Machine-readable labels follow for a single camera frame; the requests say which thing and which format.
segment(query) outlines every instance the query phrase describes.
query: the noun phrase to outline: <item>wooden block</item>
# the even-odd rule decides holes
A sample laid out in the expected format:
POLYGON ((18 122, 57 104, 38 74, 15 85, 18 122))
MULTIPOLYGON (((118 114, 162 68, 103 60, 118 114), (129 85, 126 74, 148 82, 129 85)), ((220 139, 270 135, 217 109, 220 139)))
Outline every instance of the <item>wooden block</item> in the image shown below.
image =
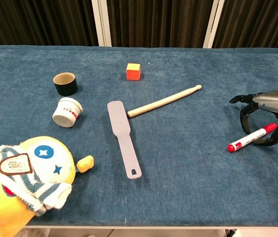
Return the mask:
POLYGON ((140 79, 140 64, 138 63, 129 63, 126 69, 126 78, 127 80, 139 80, 140 79))

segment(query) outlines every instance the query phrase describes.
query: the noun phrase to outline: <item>floor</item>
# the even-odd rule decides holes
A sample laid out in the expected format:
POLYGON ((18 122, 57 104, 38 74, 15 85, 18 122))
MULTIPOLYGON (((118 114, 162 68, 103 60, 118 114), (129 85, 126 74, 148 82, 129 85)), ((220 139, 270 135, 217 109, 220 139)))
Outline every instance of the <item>floor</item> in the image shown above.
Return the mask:
MULTIPOLYGON (((226 237, 225 230, 100 230, 51 229, 49 237, 226 237)), ((278 237, 278 228, 250 228, 236 231, 233 237, 278 237)))

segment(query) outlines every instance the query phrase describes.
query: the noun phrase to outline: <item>drumstick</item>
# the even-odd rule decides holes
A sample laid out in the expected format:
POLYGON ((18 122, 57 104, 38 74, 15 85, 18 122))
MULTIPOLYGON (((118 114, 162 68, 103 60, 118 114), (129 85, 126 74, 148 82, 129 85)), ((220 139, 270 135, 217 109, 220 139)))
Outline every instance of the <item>drumstick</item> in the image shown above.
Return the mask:
POLYGON ((139 108, 134 109, 134 110, 130 110, 130 111, 127 112, 128 117, 132 118, 132 117, 135 117, 137 115, 141 115, 141 114, 143 114, 145 112, 148 112, 150 110, 154 110, 154 109, 156 109, 156 108, 158 108, 160 106, 166 105, 166 104, 171 103, 171 102, 173 102, 175 100, 178 100, 178 99, 181 99, 181 98, 183 98, 183 97, 185 97, 187 95, 190 95, 190 94, 194 93, 196 90, 200 90, 201 88, 202 88, 201 85, 197 85, 197 86, 195 86, 193 88, 186 89, 186 90, 181 91, 181 92, 179 92, 177 94, 174 94, 174 95, 171 95, 169 97, 166 97, 166 98, 164 98, 162 100, 158 100, 158 101, 153 102, 151 104, 144 105, 144 106, 139 107, 139 108))

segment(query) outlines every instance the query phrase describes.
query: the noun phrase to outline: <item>white cup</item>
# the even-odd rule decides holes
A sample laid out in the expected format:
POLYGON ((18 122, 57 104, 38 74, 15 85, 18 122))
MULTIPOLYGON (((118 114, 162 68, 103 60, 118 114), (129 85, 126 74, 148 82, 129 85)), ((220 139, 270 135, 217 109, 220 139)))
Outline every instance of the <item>white cup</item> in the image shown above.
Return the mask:
POLYGON ((61 127, 72 127, 82 112, 83 109, 79 102, 72 98, 64 97, 59 100, 52 119, 61 127))

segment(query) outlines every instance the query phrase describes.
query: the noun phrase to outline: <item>white marker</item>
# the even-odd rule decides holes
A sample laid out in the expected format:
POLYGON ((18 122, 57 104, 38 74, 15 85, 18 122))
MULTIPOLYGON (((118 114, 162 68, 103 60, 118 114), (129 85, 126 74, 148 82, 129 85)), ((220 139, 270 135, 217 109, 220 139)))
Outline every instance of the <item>white marker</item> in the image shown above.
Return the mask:
POLYGON ((255 141, 256 139, 274 131, 276 129, 277 125, 275 123, 270 123, 267 126, 245 136, 244 138, 241 138, 240 140, 233 142, 228 145, 228 151, 229 152, 235 152, 238 149, 246 146, 247 144, 251 143, 252 141, 255 141))

